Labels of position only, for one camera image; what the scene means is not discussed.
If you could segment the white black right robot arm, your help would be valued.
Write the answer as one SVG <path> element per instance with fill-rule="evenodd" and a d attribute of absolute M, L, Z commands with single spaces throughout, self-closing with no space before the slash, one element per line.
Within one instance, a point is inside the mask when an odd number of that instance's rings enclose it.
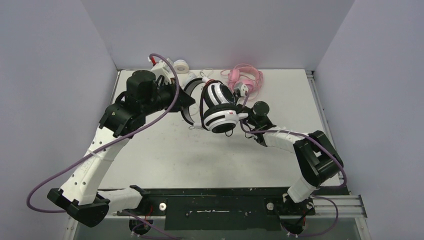
<path fill-rule="evenodd" d="M 341 188 L 347 185 L 344 163 L 323 131 L 301 133 L 278 127 L 269 119 L 270 107 L 264 101 L 257 101 L 252 107 L 245 102 L 239 103 L 237 109 L 247 114 L 247 118 L 240 122 L 241 129 L 258 144 L 296 156 L 301 175 L 283 194 L 283 207 L 287 213 L 295 214 L 301 210 L 303 201 L 335 175 L 343 176 Z"/>

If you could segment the black white headphones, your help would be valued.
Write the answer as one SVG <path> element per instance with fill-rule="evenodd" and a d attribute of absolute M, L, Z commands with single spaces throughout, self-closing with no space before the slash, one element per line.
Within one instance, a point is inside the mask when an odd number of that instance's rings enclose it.
<path fill-rule="evenodd" d="M 249 114 L 236 106 L 236 97 L 221 81 L 207 77 L 195 78 L 183 90 L 191 97 L 200 84 L 204 84 L 198 105 L 200 121 L 195 122 L 192 119 L 189 108 L 181 112 L 182 118 L 190 127 L 221 134 L 233 130 L 239 121 L 248 118 Z"/>

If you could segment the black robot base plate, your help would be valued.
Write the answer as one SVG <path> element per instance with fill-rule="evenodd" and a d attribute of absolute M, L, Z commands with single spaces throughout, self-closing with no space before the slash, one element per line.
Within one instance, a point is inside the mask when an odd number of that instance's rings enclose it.
<path fill-rule="evenodd" d="M 150 188 L 131 214 L 164 217 L 167 231 L 279 231 L 281 222 L 300 224 L 314 216 L 318 200 L 300 203 L 283 199 L 287 187 Z"/>

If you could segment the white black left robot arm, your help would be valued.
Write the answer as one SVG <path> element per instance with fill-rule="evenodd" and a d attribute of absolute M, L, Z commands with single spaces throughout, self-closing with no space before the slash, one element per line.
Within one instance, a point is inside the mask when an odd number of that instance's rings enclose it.
<path fill-rule="evenodd" d="M 97 226 L 108 214 L 132 210 L 145 214 L 150 202 L 146 191 L 131 185 L 117 190 L 99 186 L 119 152 L 150 124 L 146 118 L 180 112 L 194 104 L 181 88 L 177 73 L 170 75 L 137 70 L 126 81 L 126 89 L 109 105 L 99 121 L 91 146 L 73 168 L 69 179 L 53 188 L 47 198 L 70 217 L 87 227 Z"/>

